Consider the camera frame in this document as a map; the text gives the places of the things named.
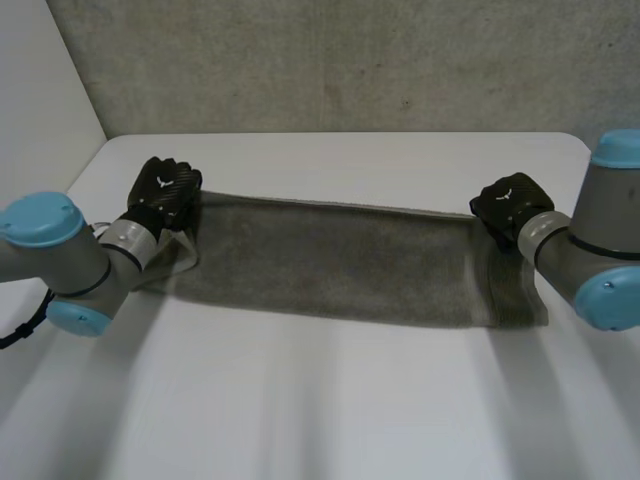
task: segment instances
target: gray robot arm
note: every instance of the gray robot arm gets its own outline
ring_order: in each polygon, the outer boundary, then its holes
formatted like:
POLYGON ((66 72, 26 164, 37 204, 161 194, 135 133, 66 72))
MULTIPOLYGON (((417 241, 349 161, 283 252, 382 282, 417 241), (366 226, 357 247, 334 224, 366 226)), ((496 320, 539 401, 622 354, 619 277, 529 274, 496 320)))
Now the gray robot arm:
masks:
POLYGON ((62 193, 36 193, 0 217, 0 282, 40 277, 55 295, 47 318, 64 330, 101 335, 157 252, 164 229, 183 230, 202 177, 186 163, 149 160, 128 210, 96 239, 62 193))
POLYGON ((485 188, 471 210, 593 327, 640 325, 640 130, 601 138, 573 218, 524 174, 485 188))

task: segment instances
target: black cable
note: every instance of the black cable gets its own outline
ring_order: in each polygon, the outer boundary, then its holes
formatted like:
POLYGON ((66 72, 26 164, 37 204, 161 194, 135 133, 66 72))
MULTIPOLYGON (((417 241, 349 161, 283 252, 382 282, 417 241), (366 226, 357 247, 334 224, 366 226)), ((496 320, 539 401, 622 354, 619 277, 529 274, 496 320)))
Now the black cable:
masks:
POLYGON ((35 328, 40 325, 45 318, 47 318, 47 307, 49 306, 51 300, 53 300, 54 296, 55 295, 51 290, 47 290, 47 293, 42 299, 42 303, 40 303, 38 310, 36 310, 36 313, 33 314, 29 321, 18 326, 18 328, 16 328, 13 333, 7 335, 4 338, 0 338, 0 350, 4 350, 5 348, 10 347, 14 343, 16 343, 21 338, 27 338, 29 335, 31 335, 35 328))

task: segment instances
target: cloth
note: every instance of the cloth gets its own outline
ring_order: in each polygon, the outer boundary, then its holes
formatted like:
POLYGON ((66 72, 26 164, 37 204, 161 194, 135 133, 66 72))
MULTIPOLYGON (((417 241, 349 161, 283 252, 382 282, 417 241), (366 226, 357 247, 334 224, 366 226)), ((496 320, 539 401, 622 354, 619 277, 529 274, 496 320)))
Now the cloth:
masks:
POLYGON ((203 192, 195 241, 197 266, 144 288, 419 327, 548 323, 534 269, 501 253, 473 217, 203 192))

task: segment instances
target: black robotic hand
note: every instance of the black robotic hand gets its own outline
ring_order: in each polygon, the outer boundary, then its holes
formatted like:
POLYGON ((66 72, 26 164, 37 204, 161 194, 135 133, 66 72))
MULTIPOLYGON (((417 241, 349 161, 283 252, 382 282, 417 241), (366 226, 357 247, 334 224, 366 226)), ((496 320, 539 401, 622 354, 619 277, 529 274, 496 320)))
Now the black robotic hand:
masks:
POLYGON ((502 251, 516 246, 520 230, 531 218, 555 208, 545 191, 524 173, 501 178, 483 188, 469 206, 502 251))
POLYGON ((202 174, 186 162, 153 157, 138 175, 127 207, 151 208, 164 219, 163 228, 184 230, 200 198, 202 174))

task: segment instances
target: light blue joint cap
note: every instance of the light blue joint cap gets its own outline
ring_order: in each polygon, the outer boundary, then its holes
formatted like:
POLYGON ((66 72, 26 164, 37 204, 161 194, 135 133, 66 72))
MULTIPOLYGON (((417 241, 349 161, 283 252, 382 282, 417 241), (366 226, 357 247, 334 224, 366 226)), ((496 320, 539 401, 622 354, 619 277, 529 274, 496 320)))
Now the light blue joint cap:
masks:
POLYGON ((111 323, 111 319, 104 313, 58 301, 49 304, 47 318, 56 327, 81 337, 98 337, 111 323))
POLYGON ((605 168, 640 168, 640 130, 611 130, 600 137, 591 163, 605 168))
POLYGON ((640 325, 640 267, 620 267, 587 280, 578 290, 576 312, 599 330, 640 325))
POLYGON ((58 192, 28 195, 0 214, 0 236, 25 248, 55 247, 77 235, 84 225, 82 212, 58 192))

